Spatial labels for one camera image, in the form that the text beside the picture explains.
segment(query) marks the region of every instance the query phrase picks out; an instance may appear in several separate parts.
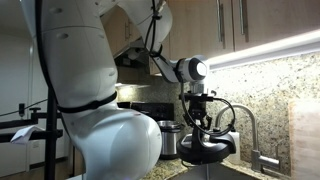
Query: cutting board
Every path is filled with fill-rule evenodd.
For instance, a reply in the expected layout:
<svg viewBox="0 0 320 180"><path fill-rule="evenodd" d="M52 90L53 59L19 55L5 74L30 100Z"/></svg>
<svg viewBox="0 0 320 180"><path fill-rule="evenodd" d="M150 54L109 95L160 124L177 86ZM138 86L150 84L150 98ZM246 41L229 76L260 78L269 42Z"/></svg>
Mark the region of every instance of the cutting board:
<svg viewBox="0 0 320 180"><path fill-rule="evenodd" d="M291 177L320 179L320 99L289 103Z"/></svg>

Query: kitchen faucet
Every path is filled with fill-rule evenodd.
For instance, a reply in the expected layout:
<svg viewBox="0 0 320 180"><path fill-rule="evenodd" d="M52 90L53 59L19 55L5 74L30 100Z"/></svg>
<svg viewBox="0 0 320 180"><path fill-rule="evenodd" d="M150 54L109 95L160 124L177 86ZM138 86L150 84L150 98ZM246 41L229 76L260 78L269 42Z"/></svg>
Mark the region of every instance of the kitchen faucet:
<svg viewBox="0 0 320 180"><path fill-rule="evenodd" d="M253 113L250 111L250 109L242 104L238 103L231 103L233 108L239 108L244 110L246 113L249 114L251 122L252 122L252 140L253 140L253 149L251 151L251 169L253 171L263 172L263 166L268 166L273 169L279 170L280 169L280 161L273 158L268 158L261 155L261 152L259 151L258 146L258 131L257 131L257 122L253 115ZM229 109L229 106L224 106L219 111L217 118L216 118L216 127L220 127L220 121L223 113Z"/></svg>

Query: countertop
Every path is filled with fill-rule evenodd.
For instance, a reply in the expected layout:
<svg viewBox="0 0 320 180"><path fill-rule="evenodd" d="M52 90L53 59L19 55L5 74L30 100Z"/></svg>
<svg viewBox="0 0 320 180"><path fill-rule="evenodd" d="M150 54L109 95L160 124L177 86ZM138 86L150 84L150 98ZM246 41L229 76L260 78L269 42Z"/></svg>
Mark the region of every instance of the countertop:
<svg viewBox="0 0 320 180"><path fill-rule="evenodd" d="M265 174L254 172L250 168L251 164L244 161L242 161L239 165L231 164L228 161L223 161L221 164L261 180L290 179L288 176L284 176L270 170L266 170ZM153 170L150 171L142 180L172 180L174 177L178 176L179 174L186 173L187 171L188 168L181 164L180 159L159 160Z"/></svg>

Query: soap dispenser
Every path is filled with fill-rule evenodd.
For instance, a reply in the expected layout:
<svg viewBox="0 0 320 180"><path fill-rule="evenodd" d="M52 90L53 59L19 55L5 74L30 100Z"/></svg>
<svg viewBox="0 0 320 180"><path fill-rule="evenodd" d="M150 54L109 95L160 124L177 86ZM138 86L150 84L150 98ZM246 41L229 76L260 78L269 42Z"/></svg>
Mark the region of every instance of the soap dispenser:
<svg viewBox="0 0 320 180"><path fill-rule="evenodd" d="M236 132L234 128L231 129L229 134L232 136L234 143L236 145L236 153L230 154L228 157L228 161L232 164L238 165L241 162L240 159L240 134Z"/></svg>

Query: cabinet door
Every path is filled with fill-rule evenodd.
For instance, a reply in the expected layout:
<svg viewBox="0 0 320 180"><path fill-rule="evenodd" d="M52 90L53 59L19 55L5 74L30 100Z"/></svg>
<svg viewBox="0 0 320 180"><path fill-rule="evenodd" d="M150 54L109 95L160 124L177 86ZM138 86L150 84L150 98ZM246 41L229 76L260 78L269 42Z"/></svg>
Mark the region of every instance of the cabinet door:
<svg viewBox="0 0 320 180"><path fill-rule="evenodd" d="M112 54L118 53L130 42L140 37L138 29L120 7L114 7L106 16L109 17L103 17L103 26Z"/></svg>
<svg viewBox="0 0 320 180"><path fill-rule="evenodd" d="M127 16L120 7L114 7L110 18L104 24L104 29L112 54L119 52L127 43L128 35L126 32Z"/></svg>
<svg viewBox="0 0 320 180"><path fill-rule="evenodd" d="M242 0L242 11L240 2L233 1L236 51L320 28L319 0Z"/></svg>
<svg viewBox="0 0 320 180"><path fill-rule="evenodd" d="M170 31L172 59L197 54L210 58L233 51L231 1L220 1L220 25L223 42L219 42L216 1L169 0L173 24Z"/></svg>
<svg viewBox="0 0 320 180"><path fill-rule="evenodd" d="M74 176L78 176L85 173L84 159L80 151L78 151L75 147L72 147L72 149L74 153L73 173L74 173Z"/></svg>

